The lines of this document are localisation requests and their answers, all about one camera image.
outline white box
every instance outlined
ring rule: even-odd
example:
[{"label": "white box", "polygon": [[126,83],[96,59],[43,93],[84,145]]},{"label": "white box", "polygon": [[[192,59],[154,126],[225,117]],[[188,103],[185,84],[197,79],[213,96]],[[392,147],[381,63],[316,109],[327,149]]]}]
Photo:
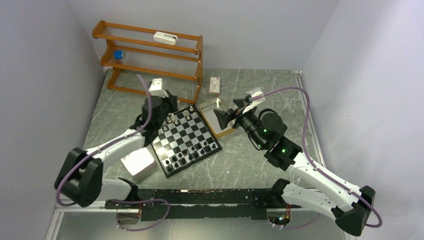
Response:
[{"label": "white box", "polygon": [[211,77],[209,85],[209,94],[218,96],[220,94],[220,83],[221,79],[219,77]]}]

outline floor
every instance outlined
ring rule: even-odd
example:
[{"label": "floor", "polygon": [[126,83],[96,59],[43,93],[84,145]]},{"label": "floor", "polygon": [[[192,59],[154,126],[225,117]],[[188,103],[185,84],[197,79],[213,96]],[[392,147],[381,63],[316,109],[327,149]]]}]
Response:
[{"label": "floor", "polygon": [[[142,95],[107,89],[106,83],[111,72],[110,69],[106,74],[92,115],[84,145],[85,149],[98,146],[122,134],[134,123],[146,98]],[[149,82],[154,78],[163,78],[163,88],[169,90],[173,95],[188,99],[192,99],[194,96],[196,89],[194,82],[147,73],[141,75]],[[215,98],[215,96],[209,95],[210,77],[221,78],[219,98],[230,107],[234,105],[232,99],[244,98],[246,92],[254,87],[261,87],[266,93],[281,87],[299,85],[292,71],[205,69],[197,105]],[[123,71],[116,85],[142,90],[136,74],[131,71]],[[178,108],[183,109],[187,106],[187,103],[179,103]],[[287,90],[270,95],[264,103],[259,105],[258,110],[264,108],[271,108],[281,116],[283,122],[288,126],[285,136],[301,146],[305,105],[300,92]],[[140,188],[148,189],[270,188],[279,178],[294,180],[294,177],[288,173],[269,164],[263,157],[265,151],[255,150],[241,128],[218,141],[223,148],[221,152],[169,179],[165,177],[159,165],[147,175],[133,177],[119,160],[105,171],[105,176],[111,179],[123,177],[134,182]],[[306,135],[307,149],[314,159],[321,162],[321,159],[317,159],[317,149],[312,142],[313,135],[309,130]],[[304,181],[300,181],[299,185],[304,188],[312,188]]]}]

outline gray tile floor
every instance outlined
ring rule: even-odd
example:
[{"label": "gray tile floor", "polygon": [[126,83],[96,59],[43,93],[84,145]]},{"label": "gray tile floor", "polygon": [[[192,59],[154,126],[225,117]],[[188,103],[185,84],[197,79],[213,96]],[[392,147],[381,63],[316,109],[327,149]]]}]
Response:
[{"label": "gray tile floor", "polygon": [[[120,134],[134,123],[135,117],[140,114],[145,96],[109,90],[106,83],[112,70],[105,78],[91,125],[87,134],[84,148],[98,146]],[[146,81],[154,78],[163,78],[163,88],[173,95],[192,99],[196,84],[188,80],[141,73]],[[291,71],[281,70],[246,70],[246,69],[205,69],[203,71],[203,85],[197,105],[206,102],[214,96],[209,95],[210,77],[221,78],[220,98],[232,107],[232,99],[244,98],[246,92],[254,87],[261,87],[263,92],[298,86]],[[116,85],[142,89],[135,72],[121,73]],[[178,108],[183,109],[188,104],[180,103]],[[304,104],[299,91],[286,90],[270,95],[259,105],[258,111],[264,108],[275,110],[283,122],[288,126],[285,134],[298,145],[301,144],[302,125],[305,117]],[[312,134],[307,132],[306,146],[314,159],[316,151],[312,144]],[[149,189],[205,189],[205,188],[270,188],[277,179],[291,179],[288,173],[273,167],[263,155],[265,151],[255,150],[242,129],[237,129],[218,140],[223,150],[210,159],[204,160],[188,169],[167,179],[161,167],[156,166],[148,175],[131,176],[121,161],[105,171],[108,178],[124,177],[136,183],[141,188]],[[312,186],[301,181],[300,186]]]}]

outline blue object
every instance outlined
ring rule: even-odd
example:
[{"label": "blue object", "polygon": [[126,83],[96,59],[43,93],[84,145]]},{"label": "blue object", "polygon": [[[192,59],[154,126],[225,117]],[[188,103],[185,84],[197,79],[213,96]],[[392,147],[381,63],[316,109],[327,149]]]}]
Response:
[{"label": "blue object", "polygon": [[123,50],[116,50],[116,51],[113,53],[113,56],[114,56],[116,59],[124,59],[124,57],[125,57],[125,52],[124,52]]}]

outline wall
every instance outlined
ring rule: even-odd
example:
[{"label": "wall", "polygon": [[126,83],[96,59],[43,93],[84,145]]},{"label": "wall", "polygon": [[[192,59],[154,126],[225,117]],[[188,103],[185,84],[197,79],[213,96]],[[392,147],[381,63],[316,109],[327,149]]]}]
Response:
[{"label": "wall", "polygon": [[424,235],[423,12],[420,0],[341,0],[303,69],[328,168],[377,192],[383,226],[361,240]]},{"label": "wall", "polygon": [[205,68],[300,70],[339,0],[70,2],[90,36],[99,20],[203,35]]},{"label": "wall", "polygon": [[82,146],[103,81],[65,0],[0,7],[1,239],[44,239],[68,151]]}]

